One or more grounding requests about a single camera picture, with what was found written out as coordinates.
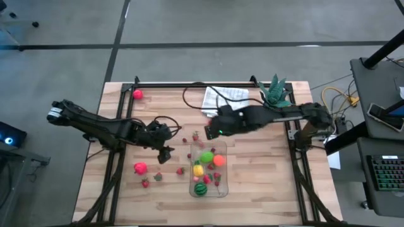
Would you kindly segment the red toy bell pepper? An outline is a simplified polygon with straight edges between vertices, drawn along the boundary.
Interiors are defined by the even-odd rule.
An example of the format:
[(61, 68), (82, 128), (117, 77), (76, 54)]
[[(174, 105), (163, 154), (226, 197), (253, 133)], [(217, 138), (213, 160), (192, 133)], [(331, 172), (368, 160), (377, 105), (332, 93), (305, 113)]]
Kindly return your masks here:
[(144, 175), (147, 173), (147, 164), (145, 162), (138, 162), (133, 165), (134, 172), (137, 175)]

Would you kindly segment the backlit black keyboard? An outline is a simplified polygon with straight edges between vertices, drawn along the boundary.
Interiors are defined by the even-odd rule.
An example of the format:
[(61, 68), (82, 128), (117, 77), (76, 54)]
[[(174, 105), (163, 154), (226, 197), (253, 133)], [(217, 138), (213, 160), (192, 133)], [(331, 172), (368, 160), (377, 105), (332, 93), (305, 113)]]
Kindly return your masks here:
[(404, 156), (367, 156), (372, 182), (377, 191), (404, 192)]

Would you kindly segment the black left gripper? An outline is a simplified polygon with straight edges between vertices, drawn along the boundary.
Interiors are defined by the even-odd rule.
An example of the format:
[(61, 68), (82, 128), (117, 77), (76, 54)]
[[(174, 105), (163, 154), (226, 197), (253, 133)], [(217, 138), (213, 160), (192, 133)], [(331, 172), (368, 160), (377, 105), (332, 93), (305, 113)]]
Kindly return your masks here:
[(165, 142), (172, 138), (170, 127), (165, 123), (153, 120), (148, 124), (147, 128), (151, 139), (151, 147), (153, 149), (160, 149), (157, 156), (158, 162), (164, 164), (170, 160), (170, 152), (174, 150), (170, 146), (164, 147)]

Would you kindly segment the black metal pole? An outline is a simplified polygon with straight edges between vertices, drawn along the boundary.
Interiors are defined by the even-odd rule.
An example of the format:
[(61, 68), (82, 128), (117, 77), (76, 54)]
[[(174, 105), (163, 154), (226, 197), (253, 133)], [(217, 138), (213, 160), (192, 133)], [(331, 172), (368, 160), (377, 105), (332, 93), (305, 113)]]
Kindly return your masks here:
[(385, 43), (379, 50), (366, 60), (362, 60), (362, 65), (366, 69), (373, 69), (379, 62), (394, 52), (398, 47), (404, 44), (404, 29), (395, 35), (390, 41)]

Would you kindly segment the gray chair base with casters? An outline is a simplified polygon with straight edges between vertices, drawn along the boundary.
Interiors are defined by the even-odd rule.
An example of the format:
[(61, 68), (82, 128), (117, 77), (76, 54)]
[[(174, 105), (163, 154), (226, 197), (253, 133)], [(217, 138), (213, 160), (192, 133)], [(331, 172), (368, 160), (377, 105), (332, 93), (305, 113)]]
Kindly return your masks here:
[[(3, 16), (5, 10), (7, 9), (8, 5), (4, 2), (4, 0), (0, 0), (0, 18)], [(17, 19), (17, 15), (10, 11), (9, 13), (9, 17), (11, 17), (12, 19)], [(32, 26), (34, 28), (38, 28), (39, 27), (39, 22), (37, 21), (32, 21)], [(24, 51), (24, 48), (22, 47), (22, 45), (14, 38), (14, 36), (10, 33), (10, 31), (6, 28), (6, 25), (4, 24), (4, 22), (2, 22), (0, 20), (0, 32), (3, 32), (7, 38), (9, 40), (11, 40), (15, 45), (17, 50), (19, 50), (20, 52)]]

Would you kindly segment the black device with blue light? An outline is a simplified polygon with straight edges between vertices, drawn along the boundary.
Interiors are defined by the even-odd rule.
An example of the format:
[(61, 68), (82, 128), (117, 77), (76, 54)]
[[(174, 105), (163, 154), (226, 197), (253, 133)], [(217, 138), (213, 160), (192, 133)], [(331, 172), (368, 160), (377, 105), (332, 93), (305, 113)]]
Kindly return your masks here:
[(4, 122), (0, 122), (0, 142), (16, 148), (22, 147), (27, 133)]

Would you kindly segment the green striped toy watermelon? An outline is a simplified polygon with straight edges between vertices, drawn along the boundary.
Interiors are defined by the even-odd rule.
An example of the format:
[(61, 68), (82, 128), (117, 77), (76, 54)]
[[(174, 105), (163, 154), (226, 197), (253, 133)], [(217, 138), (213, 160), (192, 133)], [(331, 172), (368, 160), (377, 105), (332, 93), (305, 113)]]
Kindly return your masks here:
[(208, 191), (208, 187), (203, 182), (198, 182), (194, 186), (194, 193), (198, 197), (205, 196)]

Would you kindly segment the dark gray desk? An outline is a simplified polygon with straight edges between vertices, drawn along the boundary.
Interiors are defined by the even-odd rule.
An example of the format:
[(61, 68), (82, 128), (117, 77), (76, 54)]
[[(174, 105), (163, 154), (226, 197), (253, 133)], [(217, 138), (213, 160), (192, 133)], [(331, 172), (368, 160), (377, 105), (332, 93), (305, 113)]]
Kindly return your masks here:
[(350, 66), (369, 136), (404, 141), (404, 129), (398, 132), (367, 115), (372, 103), (388, 108), (401, 101), (400, 87), (404, 86), (404, 68), (382, 61), (374, 69), (367, 69), (361, 59), (352, 59)]
[(369, 155), (404, 156), (404, 143), (362, 137), (357, 140), (357, 146), (365, 175), (365, 194), (369, 208), (380, 216), (404, 218), (404, 192), (377, 191), (367, 163)]

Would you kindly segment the clear plastic tupperware container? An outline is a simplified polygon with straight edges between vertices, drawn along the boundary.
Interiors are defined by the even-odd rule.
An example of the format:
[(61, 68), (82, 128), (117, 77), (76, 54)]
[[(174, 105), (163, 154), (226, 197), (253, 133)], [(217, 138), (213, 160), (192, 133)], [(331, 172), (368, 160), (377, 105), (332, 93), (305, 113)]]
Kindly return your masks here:
[[(199, 160), (199, 157), (202, 153), (211, 151), (211, 148), (215, 148), (216, 151), (214, 155), (222, 155), (226, 159), (226, 164), (223, 166), (215, 166), (212, 162), (209, 163), (202, 163)], [(203, 182), (203, 177), (199, 177), (198, 182), (193, 181), (193, 165), (201, 164), (205, 169), (205, 175), (208, 175), (211, 179), (211, 183), (206, 184), (208, 187), (208, 191), (205, 196), (202, 197), (212, 197), (212, 198), (221, 198), (227, 196), (229, 193), (229, 185), (228, 185), (228, 171), (227, 171), (227, 145), (223, 141), (213, 141), (213, 142), (195, 142), (191, 145), (191, 158), (190, 160), (190, 180), (189, 180), (189, 193), (193, 197), (198, 197), (194, 193), (194, 186), (198, 182)], [(213, 178), (213, 174), (217, 172), (221, 174), (220, 180), (215, 180)], [(220, 182), (219, 190), (220, 193), (218, 194), (217, 189), (215, 187), (215, 181)]]

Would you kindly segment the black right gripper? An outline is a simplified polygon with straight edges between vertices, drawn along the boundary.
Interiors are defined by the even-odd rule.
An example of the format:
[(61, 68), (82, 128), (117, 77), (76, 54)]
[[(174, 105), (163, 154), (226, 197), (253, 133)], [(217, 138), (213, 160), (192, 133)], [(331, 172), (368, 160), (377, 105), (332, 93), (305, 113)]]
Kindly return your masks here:
[(221, 136), (232, 136), (251, 132), (251, 128), (245, 121), (242, 112), (233, 110), (230, 105), (221, 106), (217, 116), (212, 118), (212, 125), (219, 127), (223, 133)]

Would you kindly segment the green snake plant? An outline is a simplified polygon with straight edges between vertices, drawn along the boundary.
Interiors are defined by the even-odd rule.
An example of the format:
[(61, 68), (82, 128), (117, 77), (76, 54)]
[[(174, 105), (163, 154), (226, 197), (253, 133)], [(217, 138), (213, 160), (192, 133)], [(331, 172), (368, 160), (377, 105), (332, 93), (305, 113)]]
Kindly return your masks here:
[(261, 99), (263, 100), (263, 105), (265, 107), (283, 108), (292, 105), (290, 101), (286, 100), (286, 97), (290, 94), (290, 92), (284, 89), (285, 82), (285, 78), (279, 80), (276, 74), (273, 76), (268, 89), (264, 87), (262, 82), (258, 82), (258, 86), (261, 89)]

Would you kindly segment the dark side desk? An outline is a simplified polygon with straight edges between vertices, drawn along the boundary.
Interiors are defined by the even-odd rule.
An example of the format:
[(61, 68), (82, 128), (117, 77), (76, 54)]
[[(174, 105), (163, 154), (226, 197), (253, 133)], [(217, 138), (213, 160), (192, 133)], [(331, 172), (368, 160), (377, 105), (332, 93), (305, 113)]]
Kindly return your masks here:
[(16, 163), (16, 167), (9, 174), (9, 190), (5, 198), (0, 202), (0, 227), (9, 227), (12, 212), (15, 210), (16, 201), (22, 189), (23, 180), (28, 175), (29, 169), (33, 161), (39, 163), (40, 166), (49, 164), (51, 158), (42, 156), (30, 151), (11, 149), (6, 151), (0, 148), (0, 173), (7, 166)]

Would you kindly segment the black aluminium table frame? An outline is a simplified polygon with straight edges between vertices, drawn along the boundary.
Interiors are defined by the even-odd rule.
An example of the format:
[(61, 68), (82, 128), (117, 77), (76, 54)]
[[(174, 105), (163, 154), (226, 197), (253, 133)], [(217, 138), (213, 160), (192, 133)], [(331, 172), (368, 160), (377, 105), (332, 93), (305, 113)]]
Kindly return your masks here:
[[(223, 137), (227, 145), (229, 193), (225, 197), (193, 197), (189, 193), (191, 136), (198, 131), (205, 139), (208, 119), (199, 106), (203, 88), (187, 83), (140, 83), (144, 97), (130, 102), (121, 98), (121, 83), (107, 83), (99, 114), (125, 114), (149, 123), (157, 116), (178, 122), (180, 132), (168, 144), (174, 148), (168, 162), (160, 164), (157, 152), (128, 146), (118, 194), (110, 194), (101, 222), (109, 226), (250, 226), (295, 225), (313, 219), (314, 208), (307, 192), (297, 188), (288, 146), (287, 126), (274, 123), (255, 132)], [(137, 175), (133, 165), (147, 164), (147, 173)], [(183, 175), (176, 174), (178, 168)], [(160, 172), (162, 181), (154, 176)], [(141, 181), (147, 178), (149, 186)]]

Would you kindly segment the black smartphone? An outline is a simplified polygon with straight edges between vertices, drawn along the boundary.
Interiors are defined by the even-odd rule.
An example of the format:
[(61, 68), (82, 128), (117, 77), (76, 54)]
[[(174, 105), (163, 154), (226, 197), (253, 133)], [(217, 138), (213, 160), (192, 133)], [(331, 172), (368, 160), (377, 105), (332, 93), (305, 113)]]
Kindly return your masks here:
[(397, 132), (401, 132), (404, 128), (404, 106), (388, 110), (372, 103), (367, 111), (367, 116)]

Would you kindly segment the white paper sheet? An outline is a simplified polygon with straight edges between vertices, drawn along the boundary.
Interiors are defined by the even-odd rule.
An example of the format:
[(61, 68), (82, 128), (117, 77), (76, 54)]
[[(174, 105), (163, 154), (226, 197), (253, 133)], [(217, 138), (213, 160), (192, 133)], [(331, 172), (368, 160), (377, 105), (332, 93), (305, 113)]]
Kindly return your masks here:
[(329, 154), (327, 156), (329, 167), (332, 169), (340, 170), (341, 162), (340, 162), (340, 152), (337, 151), (333, 154)]

